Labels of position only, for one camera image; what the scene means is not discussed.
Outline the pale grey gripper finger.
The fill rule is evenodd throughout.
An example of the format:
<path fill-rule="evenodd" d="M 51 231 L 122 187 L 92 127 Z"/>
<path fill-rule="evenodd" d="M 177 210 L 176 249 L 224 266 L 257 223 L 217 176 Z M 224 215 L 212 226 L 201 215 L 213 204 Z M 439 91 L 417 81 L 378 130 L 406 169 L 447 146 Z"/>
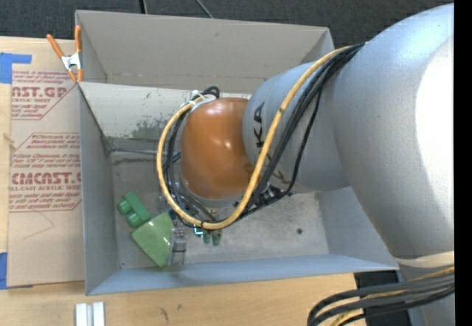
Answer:
<path fill-rule="evenodd" d="M 187 250 L 187 239 L 184 228 L 174 227 L 170 242 L 170 265 L 183 265 Z"/>

